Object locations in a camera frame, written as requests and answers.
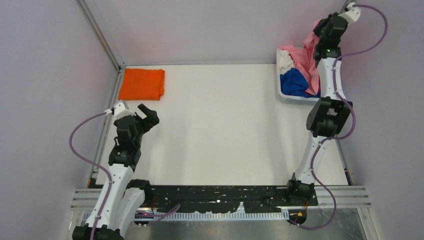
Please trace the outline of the pink t shirt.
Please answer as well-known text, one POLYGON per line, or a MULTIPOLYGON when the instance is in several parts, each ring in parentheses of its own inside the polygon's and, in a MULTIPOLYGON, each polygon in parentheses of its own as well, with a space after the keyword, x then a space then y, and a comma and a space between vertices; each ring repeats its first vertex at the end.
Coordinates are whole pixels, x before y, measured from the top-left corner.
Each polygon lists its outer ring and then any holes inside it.
POLYGON ((278 50, 289 52, 294 62, 294 68, 298 69, 308 82, 309 87, 306 92, 313 95, 321 92, 320 77, 313 57, 318 40, 319 38, 311 31, 304 40, 302 47, 294 45, 280 45, 278 47, 278 50))

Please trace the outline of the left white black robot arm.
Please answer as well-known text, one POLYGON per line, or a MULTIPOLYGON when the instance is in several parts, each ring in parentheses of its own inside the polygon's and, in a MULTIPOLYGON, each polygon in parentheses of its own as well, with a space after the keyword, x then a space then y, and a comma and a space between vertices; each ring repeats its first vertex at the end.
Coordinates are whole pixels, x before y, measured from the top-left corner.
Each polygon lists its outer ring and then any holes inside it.
POLYGON ((72 232, 74 240, 123 240, 137 209, 140 206, 148 207, 153 202, 150 182, 133 179, 133 174, 142 155, 142 137, 160 119, 155 110, 142 103, 138 105, 138 109, 145 114, 144 118, 131 111, 124 100, 104 111, 105 116, 113 115, 113 124, 116 127, 108 167, 80 155, 73 146, 73 137, 69 138, 71 151, 78 158, 106 174, 105 183, 90 216, 84 225, 75 227, 72 232))

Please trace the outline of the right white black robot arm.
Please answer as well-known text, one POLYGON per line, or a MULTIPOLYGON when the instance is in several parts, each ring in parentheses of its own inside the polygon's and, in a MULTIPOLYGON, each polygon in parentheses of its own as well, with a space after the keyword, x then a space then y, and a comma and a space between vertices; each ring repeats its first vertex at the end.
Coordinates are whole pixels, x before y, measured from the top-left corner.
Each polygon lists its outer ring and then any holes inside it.
POLYGON ((343 102, 339 58, 342 54, 339 43, 348 24, 344 17, 332 13, 313 30, 318 37, 312 56, 319 74, 320 98, 307 116, 309 135, 302 160, 287 182, 285 198, 290 205, 301 206, 314 198, 317 168, 324 152, 351 114, 352 102, 343 102))

